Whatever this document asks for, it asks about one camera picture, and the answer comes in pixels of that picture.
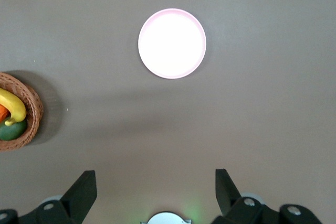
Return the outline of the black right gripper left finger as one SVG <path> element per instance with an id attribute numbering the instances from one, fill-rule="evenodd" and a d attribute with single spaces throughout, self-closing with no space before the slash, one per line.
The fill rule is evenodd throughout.
<path id="1" fill-rule="evenodd" d="M 59 200 L 46 201 L 23 216 L 14 209 L 2 209 L 1 223 L 83 223 L 96 198 L 96 173 L 87 170 Z"/>

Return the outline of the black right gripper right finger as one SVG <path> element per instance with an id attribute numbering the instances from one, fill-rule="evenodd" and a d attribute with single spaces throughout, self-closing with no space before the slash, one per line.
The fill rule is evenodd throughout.
<path id="1" fill-rule="evenodd" d="M 216 170 L 215 193 L 222 214 L 212 223 L 319 224 L 321 222 L 311 210 L 301 205 L 285 204 L 275 211 L 254 197 L 243 197 L 225 169 Z"/>

